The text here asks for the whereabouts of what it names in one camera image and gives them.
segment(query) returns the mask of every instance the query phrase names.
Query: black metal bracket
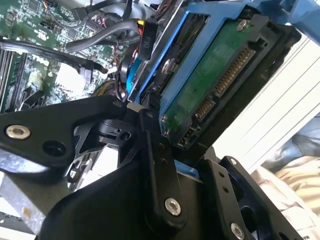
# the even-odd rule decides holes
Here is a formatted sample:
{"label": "black metal bracket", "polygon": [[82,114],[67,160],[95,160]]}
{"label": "black metal bracket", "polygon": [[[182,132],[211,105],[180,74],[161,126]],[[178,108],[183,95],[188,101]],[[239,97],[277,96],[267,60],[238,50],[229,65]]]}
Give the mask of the black metal bracket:
{"label": "black metal bracket", "polygon": [[168,139],[160,132],[158,114],[139,112],[146,220],[161,236],[181,230],[187,223],[177,170]]}
{"label": "black metal bracket", "polygon": [[214,206],[212,223],[220,224],[219,230],[224,239],[251,239],[238,207],[233,185],[228,171],[218,163],[204,159],[200,162],[199,175],[206,185],[211,206]]}
{"label": "black metal bracket", "polygon": [[225,156],[220,165],[229,174],[246,228],[256,239],[302,239],[236,159]]}
{"label": "black metal bracket", "polygon": [[[115,97],[104,95],[1,114],[0,170],[41,183],[60,181],[75,157],[87,152],[76,154],[75,146],[82,147],[91,129],[103,120],[122,119],[126,112],[126,106]],[[26,139],[9,137],[6,131],[13,125],[26,127],[30,135]],[[75,135],[76,129],[82,129],[81,134]]]}
{"label": "black metal bracket", "polygon": [[[105,215],[110,222],[117,219],[122,223],[131,211],[131,219],[139,219],[134,229],[128,227],[130,233],[140,236],[135,239],[145,236],[186,239],[189,233],[200,236],[194,239],[208,239],[204,236],[232,240],[252,240],[253,236],[259,240],[301,239],[235,159],[225,157],[219,162],[211,150],[205,155],[208,159],[197,161],[200,180],[178,174],[172,146],[162,136],[158,119],[157,112],[148,109],[136,112],[110,95],[1,114],[0,170],[40,183],[57,182],[67,175],[75,158],[113,145],[120,151],[119,169],[106,176],[106,185],[89,185],[63,199],[46,221],[49,229],[51,221],[59,222],[54,220],[56,218],[61,220],[69,214],[78,216],[74,212],[76,204],[81,210],[89,206],[88,212],[91,209],[98,213],[107,211]],[[23,139],[16,138],[15,135],[21,132],[8,132],[13,125],[23,126],[29,134]],[[135,182],[118,182],[127,176]],[[193,188],[192,195],[188,193],[189,186]],[[95,195],[98,192],[103,204],[115,197],[117,206],[124,208],[120,210],[120,216],[118,211],[112,211],[113,215],[110,215],[111,210],[105,205],[92,206],[98,201]],[[128,210],[127,206],[133,206],[139,212]],[[82,226],[83,222],[86,220],[82,217],[74,226],[81,228],[79,224]],[[57,226],[63,228],[59,233],[63,238],[54,239],[73,236],[74,227]],[[208,235],[211,228],[214,234]],[[96,236],[102,231],[99,226],[88,229],[81,229],[81,232],[91,236],[95,231]],[[52,235],[48,228],[45,231],[46,236]]]}

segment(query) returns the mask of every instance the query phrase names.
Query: ram slot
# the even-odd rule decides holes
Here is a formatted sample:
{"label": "ram slot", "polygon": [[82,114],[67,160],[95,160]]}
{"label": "ram slot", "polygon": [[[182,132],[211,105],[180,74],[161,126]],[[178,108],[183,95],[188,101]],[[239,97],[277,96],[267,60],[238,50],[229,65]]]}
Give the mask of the ram slot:
{"label": "ram slot", "polygon": [[5,101],[5,92],[13,55],[12,51],[0,50],[0,109],[2,109]]}

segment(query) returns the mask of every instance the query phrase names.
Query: black cable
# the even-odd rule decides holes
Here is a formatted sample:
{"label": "black cable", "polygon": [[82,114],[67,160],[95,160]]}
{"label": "black cable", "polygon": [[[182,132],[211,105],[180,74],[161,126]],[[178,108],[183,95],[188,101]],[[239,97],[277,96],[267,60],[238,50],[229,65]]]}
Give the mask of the black cable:
{"label": "black cable", "polygon": [[[100,9],[103,9],[105,7],[108,7],[110,5],[114,5],[114,4],[118,4],[118,3],[121,3],[123,2],[122,0],[119,1],[119,0],[116,0],[116,1],[111,1],[111,0],[105,0],[105,1],[101,1],[95,5],[89,5],[89,6],[86,6],[85,9],[86,9],[86,12],[88,14],[90,13],[93,13],[93,12],[96,12]],[[132,0],[126,0],[126,5],[125,5],[125,9],[124,9],[124,12],[123,12],[123,15],[122,15],[122,19],[123,20],[126,20],[130,17],[130,14],[132,12],[132,3],[133,1]]]}
{"label": "black cable", "polygon": [[102,17],[105,19],[110,19],[111,21],[117,23],[121,21],[121,16],[114,12],[105,12],[102,14]]}
{"label": "black cable", "polygon": [[119,83],[120,83],[120,74],[118,73],[115,77],[115,81],[114,81],[114,91],[115,91],[115,96],[123,101],[123,98],[121,97],[121,93],[120,93],[120,90],[119,90]]}
{"label": "black cable", "polygon": [[122,19],[123,20],[129,19],[131,12],[132,12],[132,0],[127,0],[125,9],[122,15]]}
{"label": "black cable", "polygon": [[97,43],[101,42],[102,40],[106,39],[108,36],[111,36],[116,32],[126,30],[139,33],[137,19],[128,19],[116,22],[114,25],[102,30],[101,32],[98,32],[96,35],[90,38],[67,43],[65,49],[68,52],[78,52],[96,45]]}
{"label": "black cable", "polygon": [[46,11],[50,15],[50,17],[52,18],[53,21],[55,21],[60,27],[65,28],[65,29],[77,29],[77,28],[81,27],[82,25],[84,25],[89,18],[87,16],[78,25],[69,26],[69,25],[65,25],[65,24],[61,23],[60,21],[58,21],[49,7],[46,8]]}
{"label": "black cable", "polygon": [[134,36],[124,40],[101,40],[96,45],[110,45],[110,46],[120,46],[120,45],[132,45],[140,42],[140,36]]}
{"label": "black cable", "polygon": [[103,74],[108,73],[108,70],[101,64],[87,60],[78,56],[73,56],[61,51],[53,50],[52,48],[37,45],[32,42],[16,41],[0,38],[0,49],[12,52],[22,52],[26,54],[35,54],[48,59],[55,59],[61,63],[65,63],[76,69],[79,73],[82,68],[88,70],[98,70]]}

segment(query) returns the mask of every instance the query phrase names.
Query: electronic component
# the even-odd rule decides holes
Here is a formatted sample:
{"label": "electronic component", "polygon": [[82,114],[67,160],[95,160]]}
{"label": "electronic component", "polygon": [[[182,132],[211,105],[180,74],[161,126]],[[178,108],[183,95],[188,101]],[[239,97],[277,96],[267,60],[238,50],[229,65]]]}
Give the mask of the electronic component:
{"label": "electronic component", "polygon": [[[46,7],[50,9],[55,18],[49,16],[48,11],[45,9]],[[101,25],[98,25],[91,19],[88,19],[88,25],[83,24],[79,28],[63,28],[56,23],[55,20],[64,25],[73,25],[70,23],[73,22],[74,19],[70,10],[66,9],[61,4],[58,5],[54,0],[4,1],[1,3],[0,15],[4,17],[3,21],[0,21],[1,36],[5,36],[9,40],[26,41],[28,43],[33,43],[38,47],[47,47],[61,52],[64,52],[65,44],[68,41],[73,41],[74,39],[87,39],[92,36],[92,34],[104,29]],[[127,47],[125,46],[124,51],[117,54],[119,60],[121,60],[122,56],[125,54],[126,48]],[[81,56],[82,62],[87,61],[88,56],[96,53],[94,62],[103,64],[103,67],[107,67],[110,64],[110,62],[105,61],[105,59],[108,59],[113,55],[113,49],[108,45],[94,46],[91,49],[86,49],[81,52],[83,52],[83,55]],[[38,56],[35,52],[28,53],[26,54],[28,60],[25,64],[21,64],[22,68],[18,75],[17,68],[20,65],[16,65],[16,63],[23,63],[23,61],[20,61],[22,58],[19,57],[19,54],[13,53],[13,55],[14,58],[11,65],[15,66],[15,68],[12,67],[8,70],[7,85],[2,85],[2,87],[5,88],[0,89],[4,92],[0,113],[3,113],[4,111],[11,112],[20,108],[21,103],[23,102],[20,101],[23,90],[28,87],[29,76],[34,71],[41,74],[44,105],[89,97],[96,87],[106,81],[104,73],[96,71],[92,75],[93,78],[91,78],[91,74],[88,71],[85,71],[84,68],[82,68],[82,70],[79,69],[79,62],[75,63],[73,66],[76,67],[79,73],[86,76],[87,82],[81,93],[78,95],[72,94],[72,96],[69,97],[68,95],[70,93],[63,89],[59,84],[56,84],[57,73],[61,68],[61,62],[59,62],[59,60],[52,56],[49,57],[48,55]],[[76,78],[79,75],[77,72],[72,72],[72,74],[68,73],[68,77]]]}
{"label": "electronic component", "polygon": [[7,24],[9,27],[12,27],[14,24],[14,14],[11,12],[8,12],[6,15],[6,20],[5,20],[5,24]]}
{"label": "electronic component", "polygon": [[77,31],[75,29],[69,29],[68,31],[68,37],[71,39],[75,39],[77,36]]}
{"label": "electronic component", "polygon": [[55,26],[56,26],[52,21],[48,21],[48,20],[42,20],[39,24],[48,30],[53,30],[55,29]]}
{"label": "electronic component", "polygon": [[280,30],[293,29],[268,25],[268,22],[266,17],[255,15],[251,20],[227,20],[224,23],[163,113],[162,130],[171,142],[184,149],[191,146],[231,94],[243,84],[244,76],[251,74],[252,66],[262,61],[282,37]]}
{"label": "electronic component", "polygon": [[29,0],[28,8],[37,12],[38,11],[39,4],[35,2],[34,0]]}
{"label": "electronic component", "polygon": [[[184,15],[172,19],[163,34],[169,39],[160,40],[156,55],[138,70],[129,96],[159,111],[162,134],[177,146],[177,159],[191,158],[187,152],[198,138],[209,137],[209,126],[206,144],[212,144],[222,133],[218,126],[225,128],[235,117],[221,119],[226,106],[239,113],[267,82],[264,73],[271,76],[279,67],[273,63],[282,62],[301,38],[294,27],[274,24],[245,4],[227,18],[221,12],[223,20],[216,22],[214,6],[190,4]],[[235,99],[243,88],[249,90]]]}

